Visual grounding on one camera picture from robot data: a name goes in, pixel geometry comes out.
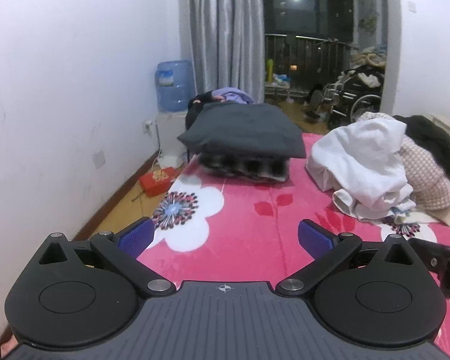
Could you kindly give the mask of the wheelchair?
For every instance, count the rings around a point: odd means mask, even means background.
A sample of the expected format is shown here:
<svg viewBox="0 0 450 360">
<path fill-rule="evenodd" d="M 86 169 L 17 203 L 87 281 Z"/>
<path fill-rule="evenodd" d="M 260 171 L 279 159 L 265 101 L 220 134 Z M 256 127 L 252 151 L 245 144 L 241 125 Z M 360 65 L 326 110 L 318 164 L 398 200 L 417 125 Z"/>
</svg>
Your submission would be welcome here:
<svg viewBox="0 0 450 360">
<path fill-rule="evenodd" d="M 318 119 L 324 109 L 329 122 L 353 123 L 363 113 L 380 110 L 384 83 L 383 67 L 356 66 L 342 72 L 335 82 L 311 91 L 305 114 Z"/>
</svg>

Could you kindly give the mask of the dark grey sweatpants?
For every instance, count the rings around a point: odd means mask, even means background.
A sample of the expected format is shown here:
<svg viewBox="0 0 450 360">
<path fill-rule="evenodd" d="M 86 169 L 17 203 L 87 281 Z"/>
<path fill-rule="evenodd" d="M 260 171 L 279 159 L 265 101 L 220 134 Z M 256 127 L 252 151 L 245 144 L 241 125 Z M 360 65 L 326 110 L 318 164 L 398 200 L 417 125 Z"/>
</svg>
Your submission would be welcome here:
<svg viewBox="0 0 450 360">
<path fill-rule="evenodd" d="M 280 108 L 266 103 L 206 104 L 178 140 L 196 154 L 306 157 L 300 128 Z"/>
</svg>

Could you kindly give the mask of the white water dispenser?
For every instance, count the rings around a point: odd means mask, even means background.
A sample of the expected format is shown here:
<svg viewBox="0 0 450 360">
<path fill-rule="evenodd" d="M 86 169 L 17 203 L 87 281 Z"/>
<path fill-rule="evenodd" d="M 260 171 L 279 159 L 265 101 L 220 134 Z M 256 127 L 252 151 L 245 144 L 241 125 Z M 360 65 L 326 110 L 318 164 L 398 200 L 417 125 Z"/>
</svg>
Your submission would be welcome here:
<svg viewBox="0 0 450 360">
<path fill-rule="evenodd" d="M 157 138 L 159 143 L 158 164 L 179 168 L 186 163 L 186 147 L 178 140 L 178 136 L 185 132 L 186 112 L 159 113 L 156 119 Z"/>
</svg>

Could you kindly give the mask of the red box on floor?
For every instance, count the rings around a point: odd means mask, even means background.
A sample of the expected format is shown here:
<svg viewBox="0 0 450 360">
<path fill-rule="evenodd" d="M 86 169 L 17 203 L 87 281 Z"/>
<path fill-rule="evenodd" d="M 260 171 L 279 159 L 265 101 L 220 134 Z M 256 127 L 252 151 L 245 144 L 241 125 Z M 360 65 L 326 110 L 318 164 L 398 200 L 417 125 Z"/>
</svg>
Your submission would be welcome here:
<svg viewBox="0 0 450 360">
<path fill-rule="evenodd" d="M 139 177 L 139 184 L 148 197 L 164 194 L 176 179 L 176 169 L 167 167 L 147 172 Z"/>
</svg>

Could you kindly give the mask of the grey curtain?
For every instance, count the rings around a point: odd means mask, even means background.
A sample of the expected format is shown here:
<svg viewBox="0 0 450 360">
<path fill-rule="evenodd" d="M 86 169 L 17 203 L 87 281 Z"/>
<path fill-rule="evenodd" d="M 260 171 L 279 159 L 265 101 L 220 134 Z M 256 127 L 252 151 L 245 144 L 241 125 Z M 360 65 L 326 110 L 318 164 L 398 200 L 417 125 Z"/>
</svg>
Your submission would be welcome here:
<svg viewBox="0 0 450 360">
<path fill-rule="evenodd" d="M 196 90 L 243 90 L 264 101 L 263 0 L 185 0 Z"/>
</svg>

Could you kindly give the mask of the folded blue striped clothes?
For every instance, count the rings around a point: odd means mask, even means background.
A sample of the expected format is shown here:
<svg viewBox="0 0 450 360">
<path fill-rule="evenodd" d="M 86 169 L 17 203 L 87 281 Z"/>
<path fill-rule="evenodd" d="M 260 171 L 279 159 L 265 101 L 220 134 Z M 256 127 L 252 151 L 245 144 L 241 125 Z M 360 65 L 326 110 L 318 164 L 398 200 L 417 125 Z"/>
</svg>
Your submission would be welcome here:
<svg viewBox="0 0 450 360">
<path fill-rule="evenodd" d="M 256 183 L 284 183 L 289 179 L 289 158 L 201 152 L 197 160 L 210 174 Z"/>
</svg>

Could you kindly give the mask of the beige coat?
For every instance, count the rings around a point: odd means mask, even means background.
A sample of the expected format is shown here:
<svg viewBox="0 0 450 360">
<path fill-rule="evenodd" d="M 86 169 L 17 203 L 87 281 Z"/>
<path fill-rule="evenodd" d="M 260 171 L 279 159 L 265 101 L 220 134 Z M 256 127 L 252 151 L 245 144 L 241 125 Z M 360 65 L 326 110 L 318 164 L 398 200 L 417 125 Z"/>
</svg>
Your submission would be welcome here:
<svg viewBox="0 0 450 360">
<path fill-rule="evenodd" d="M 417 209 L 450 227 L 450 181 L 444 178 L 435 183 L 414 182 L 410 185 Z"/>
</svg>

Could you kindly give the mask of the blue water jug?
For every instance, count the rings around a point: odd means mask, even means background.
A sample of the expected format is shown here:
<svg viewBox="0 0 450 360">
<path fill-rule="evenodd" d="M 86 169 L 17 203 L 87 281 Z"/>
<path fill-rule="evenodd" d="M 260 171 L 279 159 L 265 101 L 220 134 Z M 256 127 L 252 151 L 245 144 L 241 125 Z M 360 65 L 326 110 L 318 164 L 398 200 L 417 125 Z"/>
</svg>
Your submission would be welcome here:
<svg viewBox="0 0 450 360">
<path fill-rule="evenodd" d="M 159 63 L 155 83 L 161 112 L 186 111 L 189 100 L 196 96 L 193 65 L 189 60 Z"/>
</svg>

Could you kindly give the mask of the white garment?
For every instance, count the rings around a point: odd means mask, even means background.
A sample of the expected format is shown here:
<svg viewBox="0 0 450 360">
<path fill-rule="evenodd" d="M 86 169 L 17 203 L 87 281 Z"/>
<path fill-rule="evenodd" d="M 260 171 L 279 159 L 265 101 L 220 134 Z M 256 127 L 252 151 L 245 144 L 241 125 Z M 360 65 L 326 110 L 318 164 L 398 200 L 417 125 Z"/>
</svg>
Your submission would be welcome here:
<svg viewBox="0 0 450 360">
<path fill-rule="evenodd" d="M 305 169 L 342 213 L 360 221 L 396 216 L 416 208 L 400 150 L 407 126 L 386 114 L 366 113 L 337 127 L 311 147 Z"/>
</svg>

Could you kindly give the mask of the pink white knit sweater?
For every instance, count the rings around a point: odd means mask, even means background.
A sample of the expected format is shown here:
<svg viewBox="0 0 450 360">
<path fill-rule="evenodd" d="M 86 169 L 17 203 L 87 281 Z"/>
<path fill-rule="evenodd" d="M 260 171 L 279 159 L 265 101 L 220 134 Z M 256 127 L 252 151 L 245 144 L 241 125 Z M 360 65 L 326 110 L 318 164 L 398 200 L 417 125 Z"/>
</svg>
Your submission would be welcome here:
<svg viewBox="0 0 450 360">
<path fill-rule="evenodd" d="M 425 211 L 450 208 L 450 180 L 433 155 L 408 136 L 401 143 L 399 155 L 417 206 Z"/>
</svg>

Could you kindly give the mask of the purple garment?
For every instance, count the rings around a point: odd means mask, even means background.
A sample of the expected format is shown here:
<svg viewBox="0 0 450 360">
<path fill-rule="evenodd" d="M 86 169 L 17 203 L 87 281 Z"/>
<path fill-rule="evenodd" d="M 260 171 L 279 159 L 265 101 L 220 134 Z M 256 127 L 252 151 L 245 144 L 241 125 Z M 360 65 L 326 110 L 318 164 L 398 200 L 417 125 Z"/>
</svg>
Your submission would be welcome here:
<svg viewBox="0 0 450 360">
<path fill-rule="evenodd" d="M 253 104 L 254 100 L 245 91 L 235 87 L 217 88 L 211 92 L 214 97 L 221 97 L 226 101 L 240 104 Z"/>
</svg>

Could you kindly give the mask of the black garment on pile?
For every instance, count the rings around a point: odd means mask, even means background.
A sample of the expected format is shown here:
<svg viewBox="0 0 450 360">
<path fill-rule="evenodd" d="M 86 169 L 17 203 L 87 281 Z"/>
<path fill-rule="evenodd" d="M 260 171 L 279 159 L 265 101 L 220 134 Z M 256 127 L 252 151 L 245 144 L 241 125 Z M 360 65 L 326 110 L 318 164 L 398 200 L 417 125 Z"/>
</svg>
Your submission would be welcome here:
<svg viewBox="0 0 450 360">
<path fill-rule="evenodd" d="M 422 115 L 395 115 L 393 118 L 406 125 L 406 135 L 433 155 L 435 162 L 450 180 L 450 135 Z"/>
</svg>

